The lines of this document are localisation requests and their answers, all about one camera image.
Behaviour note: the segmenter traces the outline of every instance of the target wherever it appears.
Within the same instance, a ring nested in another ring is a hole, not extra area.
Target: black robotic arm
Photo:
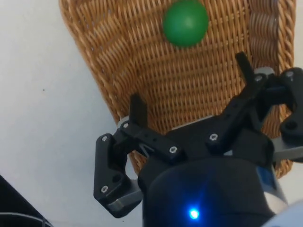
[[[279,77],[270,68],[253,71],[236,55],[246,86],[218,116],[173,129],[162,136],[147,128],[147,107],[131,97],[129,120],[96,143],[94,197],[114,217],[127,215],[143,200],[143,226],[260,227],[287,205],[273,165],[303,157],[303,70]],[[281,137],[261,133],[274,105],[291,114]],[[147,163],[131,180],[125,174],[133,150]]]

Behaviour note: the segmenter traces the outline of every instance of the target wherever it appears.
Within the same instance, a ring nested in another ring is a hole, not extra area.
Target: woven rattan texture
[[[162,18],[174,0],[60,0],[62,17],[114,117],[128,115],[138,92],[148,104],[149,127],[173,127],[219,114],[243,88],[235,53],[254,68],[276,73],[294,62],[295,0],[201,0],[210,18],[201,43],[179,49],[165,40]],[[279,135],[285,107],[273,109],[264,132]],[[138,172],[145,160],[131,155]],[[277,165],[278,177],[292,162]]]

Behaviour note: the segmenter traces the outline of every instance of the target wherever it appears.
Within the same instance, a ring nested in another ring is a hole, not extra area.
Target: white wall
[[[301,67],[302,22],[298,14]],[[115,124],[57,0],[0,0],[0,107],[0,174],[46,218],[140,226],[140,207],[114,219],[93,199],[95,141]],[[295,165],[281,180],[290,202],[303,198],[302,171]]]

